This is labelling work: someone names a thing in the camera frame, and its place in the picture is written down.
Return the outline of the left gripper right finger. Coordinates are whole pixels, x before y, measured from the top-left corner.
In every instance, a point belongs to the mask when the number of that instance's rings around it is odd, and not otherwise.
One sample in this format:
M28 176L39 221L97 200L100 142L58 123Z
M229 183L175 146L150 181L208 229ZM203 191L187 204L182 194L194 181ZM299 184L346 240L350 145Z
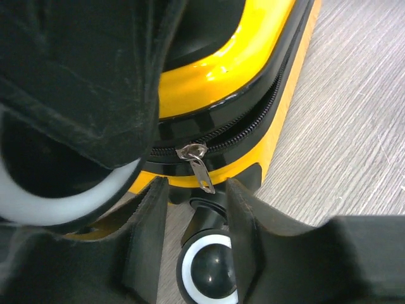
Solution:
M403 303L404 217L304 224L226 183L241 303Z

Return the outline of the silver zipper pull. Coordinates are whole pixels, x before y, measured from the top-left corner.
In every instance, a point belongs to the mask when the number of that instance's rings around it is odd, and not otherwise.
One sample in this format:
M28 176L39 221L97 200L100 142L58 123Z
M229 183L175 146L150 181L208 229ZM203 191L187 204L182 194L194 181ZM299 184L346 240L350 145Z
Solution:
M199 187L209 194L214 194L215 187L209 176L208 169L203 161L204 155L208 148L204 144L192 143L187 144L183 148L177 149L177 156L181 160L185 160L190 164L190 167L197 178Z

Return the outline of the yellow Pikachu hard suitcase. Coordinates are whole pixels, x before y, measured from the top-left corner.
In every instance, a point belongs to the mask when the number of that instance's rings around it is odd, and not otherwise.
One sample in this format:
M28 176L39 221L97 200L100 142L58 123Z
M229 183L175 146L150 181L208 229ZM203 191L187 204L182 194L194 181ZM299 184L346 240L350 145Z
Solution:
M1 224L59 236L168 181L177 283L239 303L226 183L263 183L319 1L2 1ZM204 144L205 193L177 149Z

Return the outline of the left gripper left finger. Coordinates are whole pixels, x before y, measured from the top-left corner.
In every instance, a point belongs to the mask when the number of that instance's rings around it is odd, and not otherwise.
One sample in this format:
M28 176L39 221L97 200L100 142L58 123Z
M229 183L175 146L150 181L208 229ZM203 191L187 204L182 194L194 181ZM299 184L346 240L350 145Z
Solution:
M168 181L95 223L87 234L1 224L2 303L156 303Z

